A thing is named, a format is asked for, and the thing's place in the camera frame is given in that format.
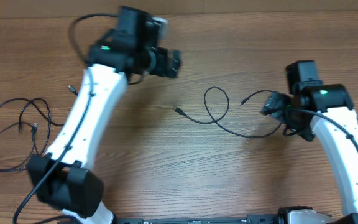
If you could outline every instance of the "cable connector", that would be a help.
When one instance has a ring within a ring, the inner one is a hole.
[[[72,93],[74,93],[76,96],[78,96],[78,93],[77,93],[77,91],[75,91],[74,87],[72,87],[71,85],[69,85],[69,86],[68,86],[68,89],[69,89]]]
[[[35,134],[37,132],[38,129],[38,123],[34,123],[31,127],[31,133]]]
[[[186,113],[185,113],[182,109],[180,109],[179,107],[175,108],[174,110],[175,110],[178,114],[183,115],[183,116],[186,116]]]

